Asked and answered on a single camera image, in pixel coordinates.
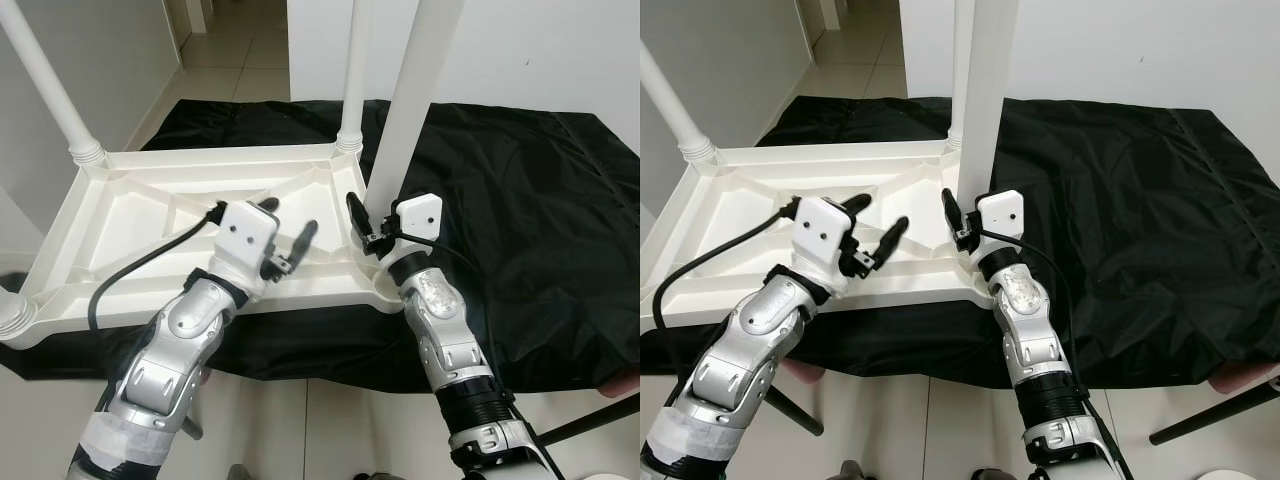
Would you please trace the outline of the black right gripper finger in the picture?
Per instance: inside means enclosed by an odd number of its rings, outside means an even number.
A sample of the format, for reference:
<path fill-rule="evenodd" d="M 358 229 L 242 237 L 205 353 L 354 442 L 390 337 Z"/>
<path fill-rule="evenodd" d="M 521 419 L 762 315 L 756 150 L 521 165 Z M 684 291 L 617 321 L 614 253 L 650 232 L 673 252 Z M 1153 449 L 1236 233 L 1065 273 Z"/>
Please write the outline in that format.
<path fill-rule="evenodd" d="M 948 224 L 952 239 L 964 241 L 966 238 L 966 220 L 954 192 L 950 188 L 942 188 L 941 197 L 943 202 L 943 216 Z"/>
<path fill-rule="evenodd" d="M 370 243 L 369 238 L 374 234 L 367 210 L 356 192 L 346 193 L 346 206 L 349 212 L 349 224 L 355 242 L 361 247 L 367 247 Z"/>

